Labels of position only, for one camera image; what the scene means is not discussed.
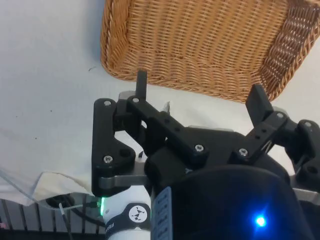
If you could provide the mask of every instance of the wicker basket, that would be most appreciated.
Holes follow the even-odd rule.
[[[101,63],[112,76],[244,102],[284,89],[320,35],[320,0],[106,0]]]

